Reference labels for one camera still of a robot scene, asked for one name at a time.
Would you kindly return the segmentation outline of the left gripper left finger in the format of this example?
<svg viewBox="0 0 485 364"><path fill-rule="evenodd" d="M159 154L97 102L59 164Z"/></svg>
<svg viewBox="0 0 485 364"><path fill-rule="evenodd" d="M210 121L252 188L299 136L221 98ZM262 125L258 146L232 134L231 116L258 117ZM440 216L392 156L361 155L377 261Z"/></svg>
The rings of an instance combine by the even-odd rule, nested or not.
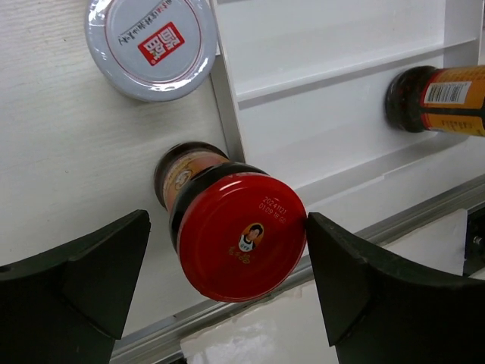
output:
<svg viewBox="0 0 485 364"><path fill-rule="evenodd" d="M3 363L107 363L148 245L145 210L1 267Z"/></svg>

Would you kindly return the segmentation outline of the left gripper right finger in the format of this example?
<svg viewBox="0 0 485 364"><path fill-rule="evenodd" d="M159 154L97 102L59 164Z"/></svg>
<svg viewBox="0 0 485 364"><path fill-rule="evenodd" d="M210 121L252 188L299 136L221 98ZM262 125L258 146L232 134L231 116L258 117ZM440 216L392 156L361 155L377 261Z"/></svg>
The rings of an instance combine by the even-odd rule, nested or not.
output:
<svg viewBox="0 0 485 364"><path fill-rule="evenodd" d="M306 221L329 345L341 363L482 363L484 282L402 258L322 214Z"/></svg>

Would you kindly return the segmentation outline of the red-lid chili sauce jar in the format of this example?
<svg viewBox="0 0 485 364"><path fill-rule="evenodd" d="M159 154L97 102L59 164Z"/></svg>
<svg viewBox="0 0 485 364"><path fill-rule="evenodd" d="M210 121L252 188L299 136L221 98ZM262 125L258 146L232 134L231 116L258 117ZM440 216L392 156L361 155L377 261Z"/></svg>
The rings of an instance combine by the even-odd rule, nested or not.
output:
<svg viewBox="0 0 485 364"><path fill-rule="evenodd" d="M484 136L484 66L413 67L390 83L387 121L409 133L438 131Z"/></svg>
<svg viewBox="0 0 485 364"><path fill-rule="evenodd" d="M159 161L155 193L169 214L181 268L201 295L238 303L264 296L297 266L305 207L263 170L205 142L179 143Z"/></svg>

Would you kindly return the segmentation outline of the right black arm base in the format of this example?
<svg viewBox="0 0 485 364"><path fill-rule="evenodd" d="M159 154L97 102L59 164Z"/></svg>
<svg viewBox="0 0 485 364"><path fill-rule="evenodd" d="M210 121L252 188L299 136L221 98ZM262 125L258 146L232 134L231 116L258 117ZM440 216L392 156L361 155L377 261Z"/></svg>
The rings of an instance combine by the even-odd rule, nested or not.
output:
<svg viewBox="0 0 485 364"><path fill-rule="evenodd" d="M484 203L468 212L463 275L470 277L484 268Z"/></svg>

